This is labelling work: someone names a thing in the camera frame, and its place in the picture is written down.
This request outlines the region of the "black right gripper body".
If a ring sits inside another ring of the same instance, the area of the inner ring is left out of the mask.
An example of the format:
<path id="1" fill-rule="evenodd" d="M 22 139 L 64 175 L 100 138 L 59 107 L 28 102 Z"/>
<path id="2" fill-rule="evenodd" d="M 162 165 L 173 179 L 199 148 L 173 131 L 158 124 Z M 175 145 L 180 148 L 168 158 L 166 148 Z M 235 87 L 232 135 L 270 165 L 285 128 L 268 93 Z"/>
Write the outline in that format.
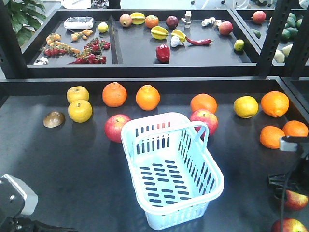
<path id="1" fill-rule="evenodd" d="M 283 174 L 270 174 L 268 183 L 277 189 L 291 190 L 309 195 L 309 144 L 303 142 L 302 150 L 289 171 Z"/>

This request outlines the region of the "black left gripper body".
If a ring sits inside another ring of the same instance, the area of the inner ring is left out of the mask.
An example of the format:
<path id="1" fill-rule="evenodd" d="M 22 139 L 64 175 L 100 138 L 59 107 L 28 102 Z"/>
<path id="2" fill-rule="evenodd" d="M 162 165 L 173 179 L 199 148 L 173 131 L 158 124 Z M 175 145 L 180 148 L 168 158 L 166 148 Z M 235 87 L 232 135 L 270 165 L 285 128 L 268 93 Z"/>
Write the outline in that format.
<path id="1" fill-rule="evenodd" d="M 52 226 L 27 217 L 0 217 L 1 232 L 76 232 L 75 228 Z"/>

